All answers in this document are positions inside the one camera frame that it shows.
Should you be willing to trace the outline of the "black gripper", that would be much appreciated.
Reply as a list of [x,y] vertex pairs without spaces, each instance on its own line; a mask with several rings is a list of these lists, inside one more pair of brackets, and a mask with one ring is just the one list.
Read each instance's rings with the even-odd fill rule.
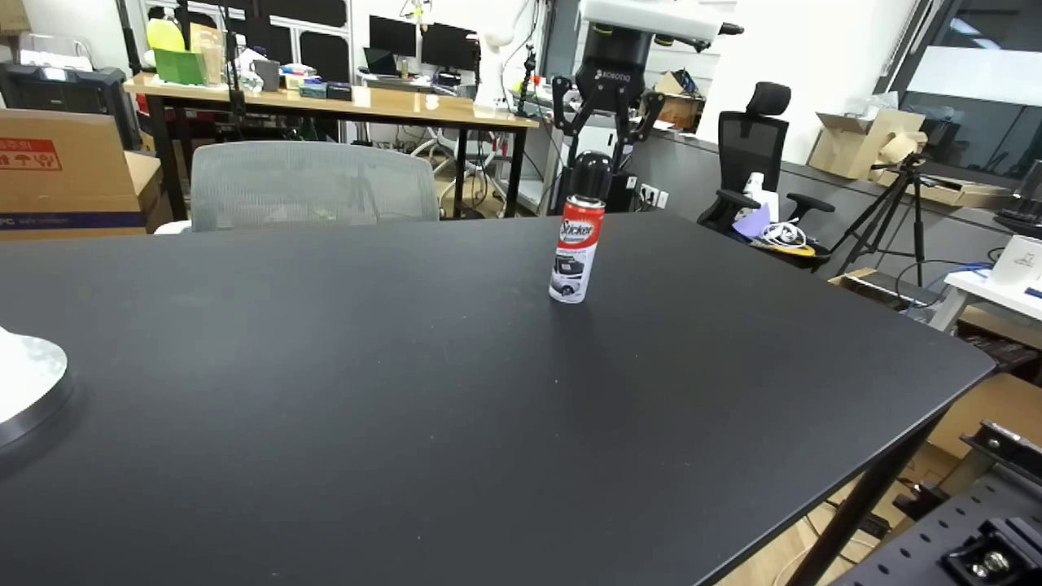
[[630,70],[584,66],[573,79],[553,79],[550,108],[553,126],[566,138],[581,138],[594,115],[610,115],[615,121],[613,160],[621,162],[626,149],[651,132],[665,98]]

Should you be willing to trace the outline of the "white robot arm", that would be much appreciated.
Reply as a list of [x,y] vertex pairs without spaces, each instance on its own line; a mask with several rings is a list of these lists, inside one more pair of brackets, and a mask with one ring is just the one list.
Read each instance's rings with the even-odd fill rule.
[[594,115],[615,121],[613,160],[630,138],[630,109],[644,98],[644,67],[653,41],[683,41],[692,53],[718,34],[742,34],[718,8],[697,0],[581,0],[581,63],[553,81],[553,126],[581,138]]

